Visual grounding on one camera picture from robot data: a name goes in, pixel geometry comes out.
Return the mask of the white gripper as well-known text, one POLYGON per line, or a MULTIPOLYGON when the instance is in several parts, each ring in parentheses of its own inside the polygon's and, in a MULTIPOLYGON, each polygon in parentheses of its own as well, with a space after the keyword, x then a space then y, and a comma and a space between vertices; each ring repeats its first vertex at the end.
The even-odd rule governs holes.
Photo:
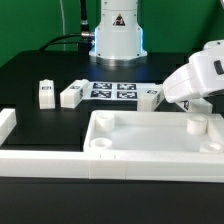
POLYGON ((169 103, 224 94, 224 40, 207 42, 164 82, 169 103))

